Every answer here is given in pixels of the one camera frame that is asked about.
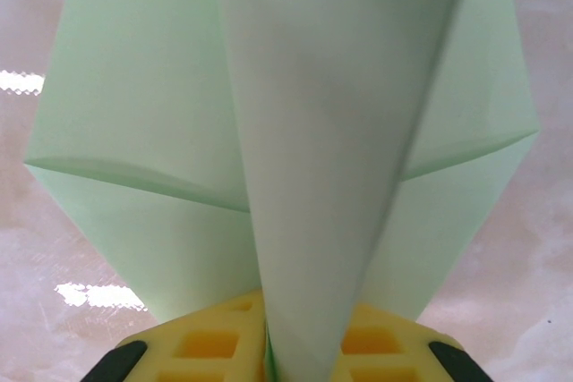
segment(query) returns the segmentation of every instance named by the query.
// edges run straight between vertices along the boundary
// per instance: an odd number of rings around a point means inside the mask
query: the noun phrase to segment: light green paper
[[[460,6],[363,291],[412,318],[537,130],[511,0]],[[26,163],[160,320],[260,285],[216,0],[67,0]]]

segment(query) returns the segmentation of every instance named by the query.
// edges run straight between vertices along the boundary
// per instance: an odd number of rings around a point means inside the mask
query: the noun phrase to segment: yellow foam block
[[[125,382],[263,382],[265,315],[261,291],[175,319],[123,340],[147,351]],[[452,379],[428,344],[461,349],[451,337],[359,304],[331,382],[441,382]]]

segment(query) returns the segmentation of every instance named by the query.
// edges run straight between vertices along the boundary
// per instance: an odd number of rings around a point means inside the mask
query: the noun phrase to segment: background
[[[80,380],[154,325],[21,162],[63,4],[0,0],[0,382]],[[571,381],[573,0],[516,7],[543,131],[420,322],[497,382]]]

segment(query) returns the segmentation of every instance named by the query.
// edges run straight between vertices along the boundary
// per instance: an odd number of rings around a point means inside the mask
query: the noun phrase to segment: reflective surface
[[[79,380],[154,324],[21,163],[63,3],[0,0],[0,382]],[[543,133],[421,320],[498,382],[569,381],[573,0],[517,15]]]

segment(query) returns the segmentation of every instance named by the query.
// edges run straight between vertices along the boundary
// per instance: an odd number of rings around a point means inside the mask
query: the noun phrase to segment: black rubber corner
[[[466,351],[443,342],[430,342],[428,346],[454,382],[493,382]]]
[[[147,344],[134,340],[108,352],[81,382],[124,382],[147,351]]]

